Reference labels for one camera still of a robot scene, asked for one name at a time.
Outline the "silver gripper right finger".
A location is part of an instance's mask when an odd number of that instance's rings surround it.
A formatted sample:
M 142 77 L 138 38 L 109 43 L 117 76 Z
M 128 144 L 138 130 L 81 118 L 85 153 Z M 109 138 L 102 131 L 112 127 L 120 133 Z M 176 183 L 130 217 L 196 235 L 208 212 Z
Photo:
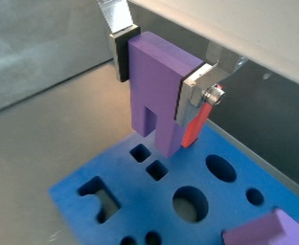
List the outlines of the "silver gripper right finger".
M 181 79 L 174 121 L 185 126 L 198 113 L 204 103 L 215 106 L 220 103 L 224 90 L 219 83 L 229 77 L 247 62 L 247 59 L 209 41 L 205 61 Z

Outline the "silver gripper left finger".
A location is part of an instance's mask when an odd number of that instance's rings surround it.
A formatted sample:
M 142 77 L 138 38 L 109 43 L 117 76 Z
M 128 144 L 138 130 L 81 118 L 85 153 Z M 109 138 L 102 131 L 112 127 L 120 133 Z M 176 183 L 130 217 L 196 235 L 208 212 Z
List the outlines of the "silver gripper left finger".
M 140 27 L 133 23 L 126 0 L 97 0 L 97 3 L 110 30 L 109 47 L 116 78 L 125 82 L 129 79 L 128 41 L 140 34 Z

